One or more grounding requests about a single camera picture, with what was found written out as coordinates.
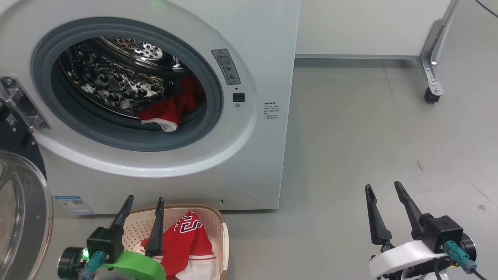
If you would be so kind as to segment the white partition panel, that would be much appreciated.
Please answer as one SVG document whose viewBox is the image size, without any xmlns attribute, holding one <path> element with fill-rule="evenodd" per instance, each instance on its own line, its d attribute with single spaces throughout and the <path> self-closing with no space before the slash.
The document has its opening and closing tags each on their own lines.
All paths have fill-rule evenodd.
<svg viewBox="0 0 498 280">
<path fill-rule="evenodd" d="M 458 0 L 302 0 L 296 58 L 416 59 Z"/>
</svg>

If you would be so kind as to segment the plain red garment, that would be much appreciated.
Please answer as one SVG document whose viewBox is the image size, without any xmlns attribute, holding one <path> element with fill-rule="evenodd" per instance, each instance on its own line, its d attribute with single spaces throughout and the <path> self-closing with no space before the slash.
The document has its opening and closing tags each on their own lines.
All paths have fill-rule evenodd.
<svg viewBox="0 0 498 280">
<path fill-rule="evenodd" d="M 179 78 L 180 93 L 155 101 L 146 109 L 138 110 L 135 116 L 141 124 L 155 123 L 162 131 L 174 132 L 181 124 L 181 118 L 197 110 L 206 101 L 204 88 L 195 75 Z"/>
</svg>

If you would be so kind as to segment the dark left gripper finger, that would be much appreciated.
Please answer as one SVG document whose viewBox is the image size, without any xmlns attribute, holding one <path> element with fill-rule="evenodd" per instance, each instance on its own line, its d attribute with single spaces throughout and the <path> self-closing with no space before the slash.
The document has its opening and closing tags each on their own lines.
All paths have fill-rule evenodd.
<svg viewBox="0 0 498 280">
<path fill-rule="evenodd" d="M 127 197 L 117 216 L 114 218 L 114 221 L 111 223 L 110 229 L 123 229 L 126 218 L 128 218 L 128 215 L 131 212 L 134 198 L 134 195 L 129 195 Z"/>
<path fill-rule="evenodd" d="M 155 221 L 145 245 L 145 255 L 148 257 L 160 256 L 163 252 L 163 222 L 164 222 L 164 199 L 160 197 L 155 209 Z"/>
</svg>

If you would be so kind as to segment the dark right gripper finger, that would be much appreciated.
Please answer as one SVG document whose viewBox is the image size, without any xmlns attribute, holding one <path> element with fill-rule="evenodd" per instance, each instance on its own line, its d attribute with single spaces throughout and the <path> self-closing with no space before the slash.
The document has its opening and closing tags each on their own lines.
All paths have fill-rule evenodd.
<svg viewBox="0 0 498 280">
<path fill-rule="evenodd" d="M 370 237 L 374 245 L 378 246 L 393 246 L 391 232 L 386 229 L 384 220 L 377 208 L 377 199 L 370 184 L 365 186 L 366 204 L 368 211 L 368 221 L 370 227 Z"/>
<path fill-rule="evenodd" d="M 422 240 L 426 236 L 424 235 L 424 225 L 428 218 L 433 218 L 429 213 L 422 214 L 414 200 L 411 198 L 407 190 L 404 188 L 401 182 L 394 182 L 395 190 L 400 199 L 400 202 L 404 205 L 406 214 L 409 218 L 409 223 L 411 225 L 411 236 L 414 240 Z"/>
</svg>

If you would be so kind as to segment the white front-load washing machine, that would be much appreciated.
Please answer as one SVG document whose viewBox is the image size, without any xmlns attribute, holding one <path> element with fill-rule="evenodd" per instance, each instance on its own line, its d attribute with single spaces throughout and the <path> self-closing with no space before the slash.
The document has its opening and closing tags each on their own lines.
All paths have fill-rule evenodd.
<svg viewBox="0 0 498 280">
<path fill-rule="evenodd" d="M 43 117 L 51 194 L 94 214 L 204 203 L 279 207 L 300 0 L 0 0 L 0 77 Z M 228 49 L 227 85 L 213 49 Z M 206 100 L 174 132 L 135 116 L 195 75 Z"/>
</svg>

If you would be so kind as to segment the cream perforated laundry basket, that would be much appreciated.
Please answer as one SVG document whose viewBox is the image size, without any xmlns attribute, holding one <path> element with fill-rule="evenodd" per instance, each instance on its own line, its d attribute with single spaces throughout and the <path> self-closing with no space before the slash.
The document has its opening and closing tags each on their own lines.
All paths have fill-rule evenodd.
<svg viewBox="0 0 498 280">
<path fill-rule="evenodd" d="M 206 205 L 169 205 L 164 207 L 163 232 L 173 226 L 188 211 L 194 211 L 202 220 L 206 233 L 213 245 L 219 280 L 226 280 L 229 264 L 229 232 L 225 220 L 219 211 Z"/>
</svg>

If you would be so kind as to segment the blue energy label sticker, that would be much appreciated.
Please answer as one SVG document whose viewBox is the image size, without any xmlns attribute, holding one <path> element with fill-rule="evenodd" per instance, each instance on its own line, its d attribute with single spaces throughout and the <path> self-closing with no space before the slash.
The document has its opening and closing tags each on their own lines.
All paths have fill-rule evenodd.
<svg viewBox="0 0 498 280">
<path fill-rule="evenodd" d="M 80 196 L 55 196 L 58 202 L 72 215 L 93 215 L 94 211 Z"/>
</svg>

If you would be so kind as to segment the red white patterned jersey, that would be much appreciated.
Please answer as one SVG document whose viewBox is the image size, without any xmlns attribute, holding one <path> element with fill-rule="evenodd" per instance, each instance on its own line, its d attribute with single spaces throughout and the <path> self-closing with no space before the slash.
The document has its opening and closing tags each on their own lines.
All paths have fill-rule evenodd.
<svg viewBox="0 0 498 280">
<path fill-rule="evenodd" d="M 160 262 L 166 280 L 219 280 L 216 255 L 204 223 L 188 211 L 163 233 L 163 248 L 154 259 Z"/>
</svg>

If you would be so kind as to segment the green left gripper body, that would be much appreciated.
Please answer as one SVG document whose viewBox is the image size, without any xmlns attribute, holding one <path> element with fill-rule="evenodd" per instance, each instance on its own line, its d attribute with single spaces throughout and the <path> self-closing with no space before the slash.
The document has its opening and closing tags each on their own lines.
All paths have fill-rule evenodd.
<svg viewBox="0 0 498 280">
<path fill-rule="evenodd" d="M 125 250 L 114 263 L 104 263 L 103 268 L 113 269 L 135 280 L 166 280 L 162 265 L 155 259 Z"/>
</svg>

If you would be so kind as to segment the black glass washing machine door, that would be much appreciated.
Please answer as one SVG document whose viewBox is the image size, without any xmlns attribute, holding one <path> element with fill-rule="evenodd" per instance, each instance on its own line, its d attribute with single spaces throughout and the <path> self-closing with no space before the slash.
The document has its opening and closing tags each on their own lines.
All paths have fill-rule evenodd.
<svg viewBox="0 0 498 280">
<path fill-rule="evenodd" d="M 35 132 L 43 123 L 23 87 L 0 77 L 0 280 L 35 280 L 53 223 Z"/>
</svg>

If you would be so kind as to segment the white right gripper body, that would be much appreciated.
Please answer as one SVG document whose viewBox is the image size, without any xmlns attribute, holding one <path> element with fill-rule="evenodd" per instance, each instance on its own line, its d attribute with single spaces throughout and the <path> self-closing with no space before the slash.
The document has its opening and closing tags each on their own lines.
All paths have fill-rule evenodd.
<svg viewBox="0 0 498 280">
<path fill-rule="evenodd" d="M 401 246 L 375 255 L 368 262 L 372 278 L 382 278 L 409 269 L 404 278 L 414 278 L 426 274 L 434 275 L 434 259 L 447 257 L 446 253 L 434 253 L 423 241 L 410 241 Z"/>
</svg>

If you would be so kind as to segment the grey warning sticker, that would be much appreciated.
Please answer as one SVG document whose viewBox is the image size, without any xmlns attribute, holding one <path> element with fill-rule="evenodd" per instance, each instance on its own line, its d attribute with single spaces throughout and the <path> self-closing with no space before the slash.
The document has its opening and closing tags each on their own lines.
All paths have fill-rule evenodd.
<svg viewBox="0 0 498 280">
<path fill-rule="evenodd" d="M 228 49 L 213 49 L 214 56 L 227 85 L 240 85 L 240 77 Z"/>
</svg>

